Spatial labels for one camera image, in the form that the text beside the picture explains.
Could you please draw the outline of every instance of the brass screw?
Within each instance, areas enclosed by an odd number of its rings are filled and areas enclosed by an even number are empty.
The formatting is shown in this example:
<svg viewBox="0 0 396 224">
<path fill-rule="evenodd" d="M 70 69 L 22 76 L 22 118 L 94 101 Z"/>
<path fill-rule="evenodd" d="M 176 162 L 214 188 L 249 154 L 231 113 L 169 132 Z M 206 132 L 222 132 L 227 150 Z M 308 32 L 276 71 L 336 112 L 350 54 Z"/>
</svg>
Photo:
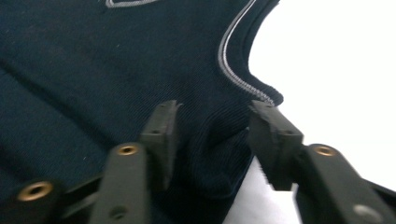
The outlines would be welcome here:
<svg viewBox="0 0 396 224">
<path fill-rule="evenodd" d="M 129 155 L 133 155 L 137 152 L 137 147 L 121 147 L 119 149 L 119 155 L 121 156 L 129 156 Z"/>
<path fill-rule="evenodd" d="M 52 189 L 53 186 L 48 181 L 37 182 L 21 190 L 18 195 L 18 200 L 23 202 L 34 201 L 46 196 L 52 191 Z"/>
<path fill-rule="evenodd" d="M 322 156 L 334 156 L 335 151 L 329 147 L 315 147 L 314 150 Z"/>
</svg>

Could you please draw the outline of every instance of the gray piping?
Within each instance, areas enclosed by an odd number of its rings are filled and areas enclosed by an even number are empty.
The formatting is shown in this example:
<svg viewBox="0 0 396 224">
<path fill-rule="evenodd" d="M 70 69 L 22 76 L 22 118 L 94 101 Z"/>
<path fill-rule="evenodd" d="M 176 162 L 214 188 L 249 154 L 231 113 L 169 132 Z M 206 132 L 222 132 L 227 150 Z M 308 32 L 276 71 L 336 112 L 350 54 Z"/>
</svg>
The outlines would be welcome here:
<svg viewBox="0 0 396 224">
<path fill-rule="evenodd" d="M 227 31 L 225 32 L 223 38 L 221 39 L 221 43 L 219 46 L 219 54 L 218 54 L 219 66 L 220 66 L 222 72 L 224 73 L 224 75 L 228 79 L 230 79 L 231 82 L 234 83 L 236 86 L 240 87 L 244 91 L 247 91 L 247 92 L 257 96 L 259 99 L 263 100 L 266 103 L 275 105 L 274 101 L 267 94 L 252 87 L 250 84 L 246 83 L 239 76 L 237 76 L 236 73 L 233 71 L 233 69 L 230 67 L 230 65 L 228 65 L 228 61 L 227 61 L 227 47 L 228 47 L 230 38 L 233 35 L 233 31 L 235 30 L 235 28 L 239 24 L 239 22 L 248 13 L 248 11 L 253 7 L 255 2 L 256 2 L 256 0 L 250 0 L 247 3 L 247 5 L 238 13 L 238 15 L 235 17 L 235 19 L 233 19 L 233 22 L 230 24 L 230 26 L 228 27 Z"/>
<path fill-rule="evenodd" d="M 132 2 L 118 2 L 114 3 L 113 0 L 106 0 L 106 6 L 109 8 L 112 7 L 137 7 L 141 5 L 145 5 L 148 3 L 157 2 L 159 0 L 139 0 L 139 1 L 132 1 Z"/>
</svg>

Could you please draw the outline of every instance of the white table surface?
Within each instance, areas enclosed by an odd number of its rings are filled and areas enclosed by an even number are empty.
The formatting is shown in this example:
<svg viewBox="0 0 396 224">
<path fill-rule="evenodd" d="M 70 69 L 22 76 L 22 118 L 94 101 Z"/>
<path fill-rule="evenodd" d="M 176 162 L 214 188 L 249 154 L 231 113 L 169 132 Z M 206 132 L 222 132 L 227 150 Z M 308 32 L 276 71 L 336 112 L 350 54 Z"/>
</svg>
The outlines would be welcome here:
<svg viewBox="0 0 396 224">
<path fill-rule="evenodd" d="M 396 1 L 281 0 L 250 53 L 251 73 L 285 97 L 306 145 L 340 150 L 358 173 L 396 190 Z M 225 224 L 300 223 L 254 161 Z"/>
</svg>

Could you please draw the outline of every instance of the dark blue fabric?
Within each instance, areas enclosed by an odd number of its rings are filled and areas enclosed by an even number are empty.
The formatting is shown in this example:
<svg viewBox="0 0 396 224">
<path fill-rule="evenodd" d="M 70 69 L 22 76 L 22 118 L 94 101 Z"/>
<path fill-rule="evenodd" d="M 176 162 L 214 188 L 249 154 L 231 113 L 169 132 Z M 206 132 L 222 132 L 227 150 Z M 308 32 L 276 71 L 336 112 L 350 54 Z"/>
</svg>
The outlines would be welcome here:
<svg viewBox="0 0 396 224">
<path fill-rule="evenodd" d="M 224 33 L 248 0 L 0 0 L 0 200 L 51 177 L 72 187 L 102 172 L 109 149 L 133 142 L 155 105 L 177 100 L 180 145 L 153 223 L 221 223 L 251 161 L 248 104 L 221 72 Z M 276 1 L 257 0 L 227 51 L 231 68 L 278 105 L 248 71 L 248 52 Z"/>
</svg>

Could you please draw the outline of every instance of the white background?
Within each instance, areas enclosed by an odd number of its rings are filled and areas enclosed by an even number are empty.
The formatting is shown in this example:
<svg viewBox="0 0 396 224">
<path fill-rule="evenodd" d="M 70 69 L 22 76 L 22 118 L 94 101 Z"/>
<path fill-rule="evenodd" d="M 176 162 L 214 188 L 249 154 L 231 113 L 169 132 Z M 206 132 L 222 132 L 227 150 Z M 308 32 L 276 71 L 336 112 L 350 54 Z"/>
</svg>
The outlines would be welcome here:
<svg viewBox="0 0 396 224">
<path fill-rule="evenodd" d="M 281 0 L 253 44 L 250 72 L 285 97 L 306 145 L 340 150 L 358 173 L 396 190 L 396 0 Z M 300 223 L 256 161 L 224 223 Z"/>
</svg>

